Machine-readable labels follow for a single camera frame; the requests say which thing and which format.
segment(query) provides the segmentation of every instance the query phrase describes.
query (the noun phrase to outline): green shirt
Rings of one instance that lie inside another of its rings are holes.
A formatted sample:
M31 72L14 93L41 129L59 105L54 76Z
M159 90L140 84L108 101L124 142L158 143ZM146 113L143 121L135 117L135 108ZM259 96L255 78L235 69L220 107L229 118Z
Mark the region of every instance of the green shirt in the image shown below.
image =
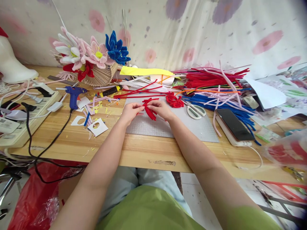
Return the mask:
M96 230L171 230L204 229L191 218L166 191L139 186L96 226ZM228 218L228 229L278 229L280 227L263 211L237 207Z

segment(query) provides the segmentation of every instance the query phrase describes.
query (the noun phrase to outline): yellow paper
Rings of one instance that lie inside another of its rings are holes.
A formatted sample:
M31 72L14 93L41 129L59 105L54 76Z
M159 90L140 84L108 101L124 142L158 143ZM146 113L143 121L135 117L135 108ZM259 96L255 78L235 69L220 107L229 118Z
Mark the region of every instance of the yellow paper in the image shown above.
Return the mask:
M136 76L145 76L151 74L163 74L166 76L174 75L172 72L163 70L163 69L140 69L140 68L132 68L128 66L123 66L120 75L136 75Z

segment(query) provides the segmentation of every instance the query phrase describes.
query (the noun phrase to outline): jeans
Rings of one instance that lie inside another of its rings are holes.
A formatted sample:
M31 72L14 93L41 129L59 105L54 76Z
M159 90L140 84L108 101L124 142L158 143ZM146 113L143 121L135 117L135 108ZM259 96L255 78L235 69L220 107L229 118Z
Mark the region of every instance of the jeans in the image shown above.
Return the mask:
M119 166L106 193L98 222L109 214L132 189L140 185L149 185L163 189L192 217L190 207L184 200L170 171Z

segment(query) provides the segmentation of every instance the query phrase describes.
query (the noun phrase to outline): blue glue gun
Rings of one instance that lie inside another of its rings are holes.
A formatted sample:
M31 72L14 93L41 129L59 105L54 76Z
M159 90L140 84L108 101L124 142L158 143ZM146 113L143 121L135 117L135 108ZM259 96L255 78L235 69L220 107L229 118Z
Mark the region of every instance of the blue glue gun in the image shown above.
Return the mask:
M70 94L69 107L72 110L78 109L77 98L81 93L86 93L87 89L80 88L80 87L71 87L71 86L66 86L65 89L66 89L66 93Z

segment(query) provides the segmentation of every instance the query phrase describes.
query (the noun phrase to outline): blue pipe cleaner flower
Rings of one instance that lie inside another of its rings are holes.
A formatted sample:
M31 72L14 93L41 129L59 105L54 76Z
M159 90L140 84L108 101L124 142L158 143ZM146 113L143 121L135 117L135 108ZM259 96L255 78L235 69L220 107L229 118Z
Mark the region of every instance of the blue pipe cleaner flower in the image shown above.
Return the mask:
M127 46L122 46L122 40L116 40L116 34L113 30L110 41L109 36L106 34L106 48L108 50L108 55L111 59L115 60L120 65L125 65L125 62L130 61L131 58L127 57L128 49Z

